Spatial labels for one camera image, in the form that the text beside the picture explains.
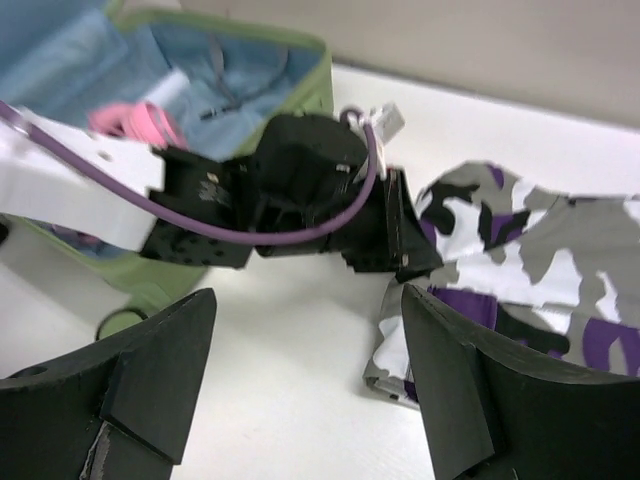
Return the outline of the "pink wired headphones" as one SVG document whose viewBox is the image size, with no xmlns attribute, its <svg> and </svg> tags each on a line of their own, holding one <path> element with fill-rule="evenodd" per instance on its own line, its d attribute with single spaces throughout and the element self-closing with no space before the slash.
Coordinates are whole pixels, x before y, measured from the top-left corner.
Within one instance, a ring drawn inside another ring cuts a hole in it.
<svg viewBox="0 0 640 480">
<path fill-rule="evenodd" d="M 103 135 L 133 139 L 166 148 L 186 149 L 188 143 L 181 127 L 164 109 L 153 103 L 112 103 L 88 115 L 89 129 Z"/>
</svg>

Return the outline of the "green hard-shell suitcase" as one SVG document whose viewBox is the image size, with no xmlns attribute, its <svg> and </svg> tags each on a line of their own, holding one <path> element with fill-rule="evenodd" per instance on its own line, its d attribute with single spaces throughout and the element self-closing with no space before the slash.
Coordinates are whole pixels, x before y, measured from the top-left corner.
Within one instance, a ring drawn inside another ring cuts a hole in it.
<svg viewBox="0 0 640 480">
<path fill-rule="evenodd" d="M 128 14 L 120 1 L 1 5 L 1 108 L 95 132 L 92 111 L 139 102 L 173 69 L 191 81 L 190 107 L 168 112 L 186 137 L 184 150 L 216 162 L 251 154 L 276 115 L 333 110 L 330 55 L 306 34 L 177 10 Z M 98 338 L 183 297 L 208 269 L 142 258 L 77 230 L 3 215 L 131 295 L 101 322 Z"/>
</svg>

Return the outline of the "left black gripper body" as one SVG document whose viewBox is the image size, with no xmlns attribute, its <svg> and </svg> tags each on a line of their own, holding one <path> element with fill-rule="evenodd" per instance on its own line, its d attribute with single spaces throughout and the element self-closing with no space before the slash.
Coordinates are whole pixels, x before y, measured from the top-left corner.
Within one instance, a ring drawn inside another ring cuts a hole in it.
<svg viewBox="0 0 640 480">
<path fill-rule="evenodd" d="M 338 253 L 357 272 L 400 267 L 400 195 L 395 177 L 380 179 L 369 139 L 318 114 L 281 114 L 255 151 L 225 161 L 231 228 L 287 243 L 224 242 L 220 265 L 240 269 L 263 258 Z"/>
</svg>

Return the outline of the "purple camouflage garment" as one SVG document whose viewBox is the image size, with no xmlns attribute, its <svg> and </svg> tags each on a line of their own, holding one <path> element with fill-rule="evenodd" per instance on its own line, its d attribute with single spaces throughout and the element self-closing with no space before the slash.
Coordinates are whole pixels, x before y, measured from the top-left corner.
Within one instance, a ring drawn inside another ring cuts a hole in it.
<svg viewBox="0 0 640 480">
<path fill-rule="evenodd" d="M 531 349 L 639 373 L 639 199 L 547 190 L 469 161 L 419 193 L 437 264 L 416 285 Z"/>
</svg>

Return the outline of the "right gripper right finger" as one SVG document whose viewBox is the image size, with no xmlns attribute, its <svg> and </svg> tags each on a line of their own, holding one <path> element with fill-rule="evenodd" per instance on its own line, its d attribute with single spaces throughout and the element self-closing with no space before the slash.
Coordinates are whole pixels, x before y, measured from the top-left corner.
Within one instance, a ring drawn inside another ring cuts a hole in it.
<svg viewBox="0 0 640 480">
<path fill-rule="evenodd" d="M 414 285 L 401 310 L 435 478 L 638 478 L 638 379 L 530 349 Z"/>
</svg>

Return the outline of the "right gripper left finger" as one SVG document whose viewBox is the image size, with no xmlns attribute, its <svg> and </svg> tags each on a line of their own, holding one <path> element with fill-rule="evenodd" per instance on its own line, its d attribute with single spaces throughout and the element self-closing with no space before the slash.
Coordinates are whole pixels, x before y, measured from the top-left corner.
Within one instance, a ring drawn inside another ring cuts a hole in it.
<svg viewBox="0 0 640 480">
<path fill-rule="evenodd" d="M 1 476 L 161 480 L 182 462 L 217 311 L 210 288 L 1 381 Z"/>
</svg>

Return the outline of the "white cosmetic tube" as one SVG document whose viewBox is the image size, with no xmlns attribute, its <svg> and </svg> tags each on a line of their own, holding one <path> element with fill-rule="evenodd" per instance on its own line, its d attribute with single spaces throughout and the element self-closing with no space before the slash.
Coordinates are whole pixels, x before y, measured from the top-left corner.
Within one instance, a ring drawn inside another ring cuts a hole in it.
<svg viewBox="0 0 640 480">
<path fill-rule="evenodd" d="M 184 112 L 191 105 L 190 87 L 191 81 L 186 73 L 173 69 L 148 89 L 139 102 L 169 113 Z"/>
</svg>

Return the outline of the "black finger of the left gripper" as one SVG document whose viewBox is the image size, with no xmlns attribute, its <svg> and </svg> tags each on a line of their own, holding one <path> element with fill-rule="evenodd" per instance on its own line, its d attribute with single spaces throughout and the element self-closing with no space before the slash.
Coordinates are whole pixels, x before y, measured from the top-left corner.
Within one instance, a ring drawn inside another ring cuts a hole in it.
<svg viewBox="0 0 640 480">
<path fill-rule="evenodd" d="M 409 195 L 405 171 L 389 168 L 383 182 L 388 266 L 397 280 L 412 280 L 442 266 L 435 244 L 423 232 Z"/>
</svg>

